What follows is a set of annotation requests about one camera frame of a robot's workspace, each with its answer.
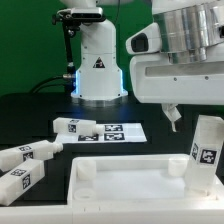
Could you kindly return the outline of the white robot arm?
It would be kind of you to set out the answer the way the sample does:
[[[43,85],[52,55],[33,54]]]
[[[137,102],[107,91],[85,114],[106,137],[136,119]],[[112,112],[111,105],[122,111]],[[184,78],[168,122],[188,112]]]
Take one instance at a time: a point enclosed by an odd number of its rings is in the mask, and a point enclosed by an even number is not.
[[[132,0],[61,0],[67,38],[82,33],[73,99],[105,105],[127,95],[116,63],[116,29],[102,7]],[[153,22],[126,40],[132,89],[142,103],[159,103],[174,122],[178,104],[224,105],[224,0],[149,0]]]

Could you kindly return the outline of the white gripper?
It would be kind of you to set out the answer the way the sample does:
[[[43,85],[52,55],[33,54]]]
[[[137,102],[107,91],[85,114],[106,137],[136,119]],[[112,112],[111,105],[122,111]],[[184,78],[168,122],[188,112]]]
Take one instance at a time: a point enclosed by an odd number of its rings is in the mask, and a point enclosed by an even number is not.
[[[163,103],[173,132],[181,118],[176,104],[224,105],[224,59],[218,57],[170,64],[159,54],[138,55],[130,61],[130,75],[134,95],[141,103]]]

